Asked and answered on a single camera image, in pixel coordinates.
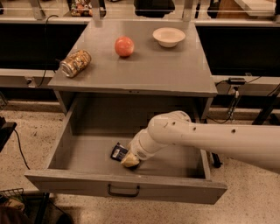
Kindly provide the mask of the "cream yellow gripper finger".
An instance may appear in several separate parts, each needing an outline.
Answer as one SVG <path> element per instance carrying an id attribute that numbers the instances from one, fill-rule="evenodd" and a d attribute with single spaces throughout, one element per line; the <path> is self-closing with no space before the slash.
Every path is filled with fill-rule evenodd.
<path id="1" fill-rule="evenodd" d="M 121 160 L 121 165 L 130 168 L 139 165 L 140 160 L 130 151 Z"/>

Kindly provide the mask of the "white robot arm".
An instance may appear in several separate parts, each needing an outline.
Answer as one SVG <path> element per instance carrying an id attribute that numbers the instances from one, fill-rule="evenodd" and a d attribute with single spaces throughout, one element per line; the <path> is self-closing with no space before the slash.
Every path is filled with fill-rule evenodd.
<path id="1" fill-rule="evenodd" d="M 279 126 L 195 123 L 183 111 L 153 116 L 129 142 L 122 165 L 137 165 L 171 145 L 221 153 L 280 173 Z"/>

